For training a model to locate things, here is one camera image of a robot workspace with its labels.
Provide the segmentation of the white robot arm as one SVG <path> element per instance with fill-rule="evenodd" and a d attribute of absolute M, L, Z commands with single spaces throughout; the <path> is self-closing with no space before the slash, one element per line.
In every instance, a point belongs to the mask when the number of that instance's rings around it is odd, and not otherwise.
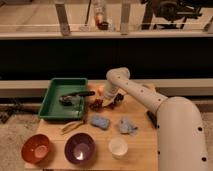
<path fill-rule="evenodd" d="M 167 97 L 132 81 L 126 67 L 110 69 L 106 79 L 106 100 L 121 88 L 157 117 L 158 171 L 208 171 L 204 124 L 191 100 Z"/>

